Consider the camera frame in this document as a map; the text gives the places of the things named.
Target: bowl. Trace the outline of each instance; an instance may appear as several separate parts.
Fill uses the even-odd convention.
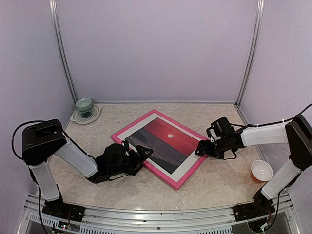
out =
[[[272,167],[265,161],[256,160],[252,163],[252,179],[257,183],[269,181],[273,176]]]
[[[75,103],[77,110],[85,112],[92,107],[92,98],[84,97]]]

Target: stacked plates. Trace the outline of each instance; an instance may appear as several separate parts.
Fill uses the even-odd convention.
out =
[[[75,110],[70,120],[77,124],[89,124],[94,122],[100,116],[101,112],[102,107],[93,104],[86,112]]]

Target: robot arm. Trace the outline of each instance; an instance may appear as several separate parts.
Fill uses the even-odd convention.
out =
[[[245,126],[237,131],[226,117],[222,117],[211,124],[207,134],[212,140],[201,141],[196,154],[218,159],[224,159],[224,152],[228,150],[235,153],[240,148],[254,145],[289,144],[289,159],[253,196],[254,202],[234,207],[237,221],[273,213],[272,199],[291,186],[301,172],[312,165],[312,128],[302,115],[288,122],[262,127]]]
[[[46,199],[43,213],[59,218],[80,221],[84,208],[63,202],[47,160],[53,154],[62,158],[92,183],[114,180],[124,173],[135,176],[153,150],[142,146],[130,150],[127,141],[112,144],[96,158],[87,155],[77,144],[67,140],[57,119],[27,127],[22,133],[22,159],[28,165],[33,180],[40,186]]]

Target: red sky in picture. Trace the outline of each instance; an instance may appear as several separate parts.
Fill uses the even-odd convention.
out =
[[[180,151],[185,156],[189,156],[198,145],[198,140],[159,118],[148,123],[144,126],[144,129]]]

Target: vertical metal post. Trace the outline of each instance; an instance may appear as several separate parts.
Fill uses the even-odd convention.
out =
[[[253,29],[252,44],[249,50],[249,55],[248,55],[247,65],[246,65],[245,72],[244,72],[243,82],[240,87],[239,94],[236,100],[236,104],[238,108],[243,100],[243,97],[247,88],[250,72],[252,70],[252,66],[254,62],[255,52],[257,49],[258,39],[260,35],[260,28],[261,28],[261,22],[262,22],[262,16],[263,16],[263,7],[264,7],[264,0],[258,0],[257,13],[256,13],[254,29]]]
[[[66,54],[65,54],[65,50],[64,50],[63,41],[62,41],[62,34],[61,34],[61,30],[60,30],[60,25],[59,25],[57,2],[56,2],[56,0],[49,0],[49,3],[50,3],[50,11],[51,11],[53,28],[54,28],[54,32],[55,32],[55,36],[56,36],[56,40],[57,40],[57,45],[58,45],[58,51],[59,51],[59,55],[60,55],[62,65],[63,65],[67,85],[68,85],[72,100],[74,103],[76,103],[78,100],[78,97],[77,97],[76,90],[74,87],[74,83],[73,83],[73,80],[72,80],[72,77],[71,77],[71,74],[69,71],[68,62],[66,59]]]

